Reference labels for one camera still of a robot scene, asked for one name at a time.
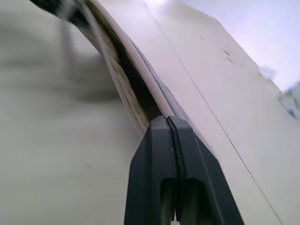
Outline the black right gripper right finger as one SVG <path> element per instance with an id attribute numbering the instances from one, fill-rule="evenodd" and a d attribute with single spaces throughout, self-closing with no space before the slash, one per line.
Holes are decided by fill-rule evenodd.
<path id="1" fill-rule="evenodd" d="M 182 119 L 168 117 L 179 176 L 180 225 L 244 225 L 218 160 Z"/>

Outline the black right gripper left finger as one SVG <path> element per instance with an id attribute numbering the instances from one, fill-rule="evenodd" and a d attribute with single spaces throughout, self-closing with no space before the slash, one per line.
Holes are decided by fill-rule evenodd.
<path id="1" fill-rule="evenodd" d="M 158 116 L 130 164 L 124 225 L 171 225 L 176 182 L 171 130 L 166 118 Z"/>

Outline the black rounded object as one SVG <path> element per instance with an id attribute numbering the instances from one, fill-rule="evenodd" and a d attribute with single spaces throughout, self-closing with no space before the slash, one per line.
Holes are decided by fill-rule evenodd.
<path id="1" fill-rule="evenodd" d="M 62 6 L 62 0 L 29 0 L 38 8 L 56 16 L 60 16 L 60 10 Z M 75 10 L 68 21 L 75 26 L 88 27 L 88 22 L 85 19 L 84 15 L 77 9 Z"/>

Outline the blurred teal white object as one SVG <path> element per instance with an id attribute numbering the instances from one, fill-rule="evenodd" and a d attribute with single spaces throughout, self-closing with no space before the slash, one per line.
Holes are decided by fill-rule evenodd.
<path id="1" fill-rule="evenodd" d="M 293 118 L 300 120 L 300 82 L 283 92 L 278 101 Z"/>

